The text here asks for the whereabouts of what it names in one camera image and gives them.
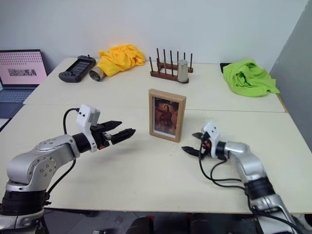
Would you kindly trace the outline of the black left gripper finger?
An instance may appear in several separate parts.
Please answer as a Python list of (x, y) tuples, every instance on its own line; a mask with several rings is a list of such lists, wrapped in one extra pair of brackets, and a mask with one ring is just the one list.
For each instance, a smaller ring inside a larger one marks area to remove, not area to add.
[(122, 124), (122, 121), (111, 120), (111, 121), (103, 123), (103, 127), (104, 127), (105, 131), (110, 131), (110, 130), (115, 129), (116, 127), (118, 127), (121, 124)]
[(115, 144), (120, 143), (126, 139), (129, 139), (130, 137), (133, 136), (133, 134), (135, 132), (136, 132), (136, 130), (132, 129), (132, 128), (122, 130), (122, 131), (112, 135), (110, 141), (113, 145), (115, 145)]

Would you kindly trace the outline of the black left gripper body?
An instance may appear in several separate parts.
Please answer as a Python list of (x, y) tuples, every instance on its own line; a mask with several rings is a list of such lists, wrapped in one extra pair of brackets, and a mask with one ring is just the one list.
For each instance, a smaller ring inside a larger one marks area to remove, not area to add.
[(96, 124), (95, 126), (91, 126), (91, 134), (99, 150), (110, 146), (109, 139), (107, 139), (105, 133), (112, 129), (113, 129), (112, 124), (110, 122), (105, 122), (101, 124)]

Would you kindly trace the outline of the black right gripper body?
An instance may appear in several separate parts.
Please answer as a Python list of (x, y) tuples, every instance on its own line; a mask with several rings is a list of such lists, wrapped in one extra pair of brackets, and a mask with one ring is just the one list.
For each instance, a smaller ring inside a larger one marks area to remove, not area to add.
[(210, 141), (210, 135), (206, 132), (201, 137), (200, 157), (199, 158), (211, 156), (211, 147), (212, 147), (212, 143)]

